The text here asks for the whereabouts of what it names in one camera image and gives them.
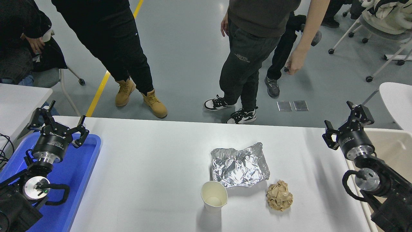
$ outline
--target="black pants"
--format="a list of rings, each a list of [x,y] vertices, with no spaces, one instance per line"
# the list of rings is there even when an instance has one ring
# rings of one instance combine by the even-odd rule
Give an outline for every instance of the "black pants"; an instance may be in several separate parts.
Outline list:
[[[220,88],[227,104],[235,104],[240,97],[245,111],[256,108],[259,69],[279,39],[254,36],[229,20],[230,53],[220,74]]]
[[[77,11],[56,8],[80,42],[102,62],[115,80],[126,80],[130,75],[139,92],[153,90],[150,67],[129,8],[106,16],[99,14],[98,7],[87,12],[81,7]]]
[[[272,57],[272,65],[267,70],[267,77],[272,80],[278,80],[282,76],[282,69],[288,61],[289,54],[292,51],[297,35],[296,31],[301,30],[301,25],[306,23],[305,15],[296,15],[291,12],[286,24],[285,33],[283,33],[279,44],[276,46]]]
[[[30,51],[25,46],[0,50],[0,83],[2,79],[11,79],[18,84],[33,70]]]
[[[362,11],[364,11],[366,8],[362,7],[362,3],[359,2],[358,0],[353,0],[352,5],[351,5],[351,19],[358,19]]]
[[[340,8],[342,8],[343,4],[346,2],[346,0],[330,0],[328,9],[326,10],[325,13],[325,19],[330,19],[333,18]]]

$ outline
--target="aluminum foil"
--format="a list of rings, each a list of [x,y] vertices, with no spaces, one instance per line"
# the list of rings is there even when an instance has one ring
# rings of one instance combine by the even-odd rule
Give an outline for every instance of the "aluminum foil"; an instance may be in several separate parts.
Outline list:
[[[262,143],[246,149],[214,149],[212,155],[212,179],[226,188],[252,187],[261,180],[269,179],[269,168],[263,156]]]

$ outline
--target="white chair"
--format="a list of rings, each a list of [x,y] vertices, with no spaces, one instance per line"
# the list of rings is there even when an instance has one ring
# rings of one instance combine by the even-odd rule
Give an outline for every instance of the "white chair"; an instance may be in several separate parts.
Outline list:
[[[392,60],[394,60],[405,48],[412,44],[412,7],[411,4],[398,3],[397,7],[392,7],[393,11],[387,11],[388,14],[383,14],[379,11],[380,8],[374,9],[373,7],[379,3],[379,0],[375,1],[375,5],[370,5],[365,11],[363,11],[361,17],[359,17],[355,23],[349,28],[349,30],[340,38],[335,46],[328,50],[329,54],[333,54],[337,46],[348,35],[350,38],[354,36],[355,32],[361,28],[366,28],[369,31],[369,35],[362,39],[363,43],[367,43],[372,34],[382,37],[387,40],[396,41],[401,43],[401,48],[394,55],[385,55],[388,59],[373,75],[367,76],[366,81],[371,82],[373,78],[382,71]],[[412,50],[405,56],[405,60],[411,55]],[[397,65],[403,65],[405,60],[399,60]]]
[[[410,114],[412,113],[412,86],[385,82],[362,103],[365,105],[376,93],[380,93],[382,101],[388,112],[399,127],[412,133],[412,122]]]
[[[67,69],[72,72],[78,79],[80,85],[85,85],[83,79],[81,79],[72,69],[67,67]],[[70,106],[73,108],[74,112],[77,116],[81,116],[82,114],[77,109],[76,105],[74,104],[72,98],[70,97],[69,93],[67,93],[65,79],[64,79],[64,69],[58,69],[59,75],[49,76],[49,75],[42,75],[33,73],[34,76],[34,86],[35,87],[42,87],[42,88],[51,88],[55,86],[58,82],[60,82],[61,90],[66,97],[67,101],[69,102]]]

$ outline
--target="paper cup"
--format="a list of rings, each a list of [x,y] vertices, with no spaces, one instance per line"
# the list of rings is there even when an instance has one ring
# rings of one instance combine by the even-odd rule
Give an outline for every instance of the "paper cup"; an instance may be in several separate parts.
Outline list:
[[[206,210],[210,213],[220,212],[222,207],[227,204],[227,191],[217,181],[206,182],[202,187],[201,196]]]

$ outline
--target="robotic arm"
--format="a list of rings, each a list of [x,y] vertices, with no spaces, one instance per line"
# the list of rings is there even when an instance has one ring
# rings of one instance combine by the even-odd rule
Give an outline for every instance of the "robotic arm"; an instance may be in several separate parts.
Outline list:
[[[371,219],[386,232],[412,232],[412,184],[376,157],[375,147],[363,127],[374,123],[369,109],[346,102],[351,109],[348,121],[335,130],[325,120],[326,131],[322,135],[329,148],[339,146],[346,159],[355,163],[359,171],[349,170],[342,179],[346,192],[356,200],[367,202],[373,209]],[[347,181],[356,175],[355,183],[363,197],[355,195]],[[381,203],[375,196],[386,198]]]
[[[89,131],[83,126],[85,116],[80,118],[79,124],[69,128],[54,121],[49,109],[37,108],[33,112],[30,130],[40,130],[40,137],[33,149],[26,151],[24,157],[27,168],[0,183],[0,232],[27,231],[34,225],[42,214],[39,209],[44,205],[57,206],[66,202],[70,188],[66,184],[53,184],[47,175],[53,170],[54,163],[60,163],[66,154],[70,143],[75,148],[83,145]],[[80,132],[80,138],[73,140],[72,134]],[[63,189],[63,198],[60,201],[48,201],[51,189]]]

